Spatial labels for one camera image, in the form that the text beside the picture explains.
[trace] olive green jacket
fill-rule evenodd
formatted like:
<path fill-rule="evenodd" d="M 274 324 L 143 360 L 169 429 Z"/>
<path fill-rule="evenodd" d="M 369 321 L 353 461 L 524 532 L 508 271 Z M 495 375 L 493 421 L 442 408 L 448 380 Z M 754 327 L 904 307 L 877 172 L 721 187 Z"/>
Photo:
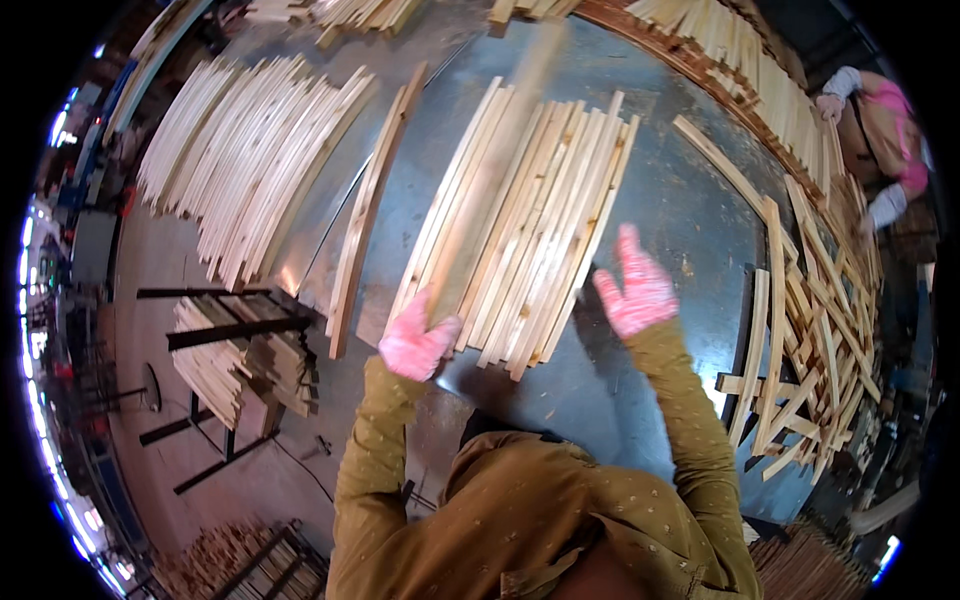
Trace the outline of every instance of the olive green jacket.
<path fill-rule="evenodd" d="M 599 466 L 574 444 L 491 432 L 464 446 L 440 509 L 415 523 L 400 503 L 404 425 L 425 384 L 370 359 L 337 479 L 326 597 L 543 598 L 599 536 L 658 597 L 762 597 L 732 449 L 677 320 L 626 345 L 657 392 L 676 490 L 644 471 Z"/>

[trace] gray sleeve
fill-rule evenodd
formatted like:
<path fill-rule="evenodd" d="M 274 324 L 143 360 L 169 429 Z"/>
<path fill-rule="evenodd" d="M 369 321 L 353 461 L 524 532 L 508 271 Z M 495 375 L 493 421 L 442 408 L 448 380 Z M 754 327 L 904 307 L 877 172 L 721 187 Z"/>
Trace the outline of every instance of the gray sleeve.
<path fill-rule="evenodd" d="M 896 221 L 906 210 L 906 195 L 899 183 L 888 185 L 876 195 L 867 211 L 874 219 L 874 230 L 884 228 Z"/>
<path fill-rule="evenodd" d="M 860 77 L 860 71 L 851 66 L 840 67 L 824 84 L 825 94 L 833 94 L 843 102 L 857 89 L 863 89 L 863 78 Z"/>

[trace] workbench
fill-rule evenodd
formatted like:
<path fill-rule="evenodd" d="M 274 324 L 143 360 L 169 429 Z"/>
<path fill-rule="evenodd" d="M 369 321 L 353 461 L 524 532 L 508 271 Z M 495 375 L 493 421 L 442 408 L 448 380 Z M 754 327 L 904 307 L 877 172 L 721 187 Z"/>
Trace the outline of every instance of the workbench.
<path fill-rule="evenodd" d="M 363 268 L 351 331 L 375 346 L 396 288 L 447 163 L 494 76 L 509 77 L 532 39 L 533 24 L 512 21 L 504 38 L 486 36 L 477 3 L 426 3 L 393 40 L 348 37 L 328 51 L 313 46 L 316 31 L 257 27 L 235 39 L 229 58 L 303 53 L 320 73 L 342 84 L 366 64 L 380 88 L 317 178 L 271 272 L 275 284 L 321 314 L 329 308 L 337 259 L 363 166 L 396 90 L 420 60 L 434 73 L 410 121 L 386 184 Z M 631 42 L 577 17 L 557 59 L 545 99 L 585 100 L 606 109 L 625 92 L 621 116 L 642 121 L 610 224 L 594 259 L 618 268 L 612 253 L 617 224 L 630 221 L 640 242 L 672 275 L 680 298 L 684 339 L 693 369 L 718 416 L 727 397 L 714 391 L 718 372 L 740 374 L 749 329 L 750 274 L 766 267 L 764 226 L 744 199 L 671 125 L 679 113 L 703 131 L 762 194 L 780 205 L 783 225 L 799 234 L 778 161 L 706 92 Z M 468 348 L 446 364 L 438 383 L 518 426 L 551 430 L 581 445 L 601 463 L 641 468 L 672 481 L 663 417 L 645 375 L 610 330 L 588 284 L 547 364 L 513 384 L 502 366 L 475 367 Z M 351 344 L 359 344 L 351 339 Z M 766 371 L 769 349 L 760 372 Z M 761 483 L 763 457 L 749 471 L 753 432 L 736 453 L 744 515 L 788 523 L 811 488 L 812 468 L 796 463 Z"/>

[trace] person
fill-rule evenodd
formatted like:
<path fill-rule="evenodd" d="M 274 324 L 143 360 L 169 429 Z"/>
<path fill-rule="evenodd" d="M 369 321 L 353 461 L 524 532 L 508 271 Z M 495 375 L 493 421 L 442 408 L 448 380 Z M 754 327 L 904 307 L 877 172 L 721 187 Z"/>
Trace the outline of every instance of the person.
<path fill-rule="evenodd" d="M 616 249 L 623 290 L 606 271 L 593 282 L 657 392 L 676 490 L 644 471 L 597 465 L 555 436 L 488 431 L 457 454 L 437 512 L 408 523 L 404 425 L 460 328 L 448 317 L 426 330 L 428 288 L 365 367 L 337 477 L 327 598 L 762 596 L 731 445 L 690 368 L 670 276 L 639 248 L 634 226 L 620 227 Z"/>
<path fill-rule="evenodd" d="M 926 189 L 932 161 L 913 109 L 896 84 L 851 66 L 833 74 L 816 104 L 825 121 L 838 121 L 844 166 L 865 189 L 879 189 L 859 224 L 860 234 L 869 237 Z"/>

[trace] pink glove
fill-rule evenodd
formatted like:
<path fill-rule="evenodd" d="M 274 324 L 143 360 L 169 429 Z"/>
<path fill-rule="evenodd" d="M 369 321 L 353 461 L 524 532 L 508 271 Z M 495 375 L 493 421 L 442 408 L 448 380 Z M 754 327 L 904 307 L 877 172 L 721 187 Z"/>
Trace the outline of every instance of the pink glove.
<path fill-rule="evenodd" d="M 825 120 L 840 120 L 840 113 L 843 112 L 844 101 L 839 96 L 833 94 L 824 94 L 817 96 L 817 109 L 820 110 L 820 116 Z"/>
<path fill-rule="evenodd" d="M 387 369 L 414 381 L 426 381 L 433 376 L 463 325 L 460 317 L 452 315 L 427 331 L 426 304 L 430 292 L 430 287 L 417 292 L 377 345 Z"/>
<path fill-rule="evenodd" d="M 620 225 L 616 250 L 623 267 L 623 293 L 606 269 L 593 274 L 593 286 L 613 331 L 626 340 L 652 324 L 676 317 L 680 303 L 673 294 L 670 275 L 640 249 L 635 225 Z"/>

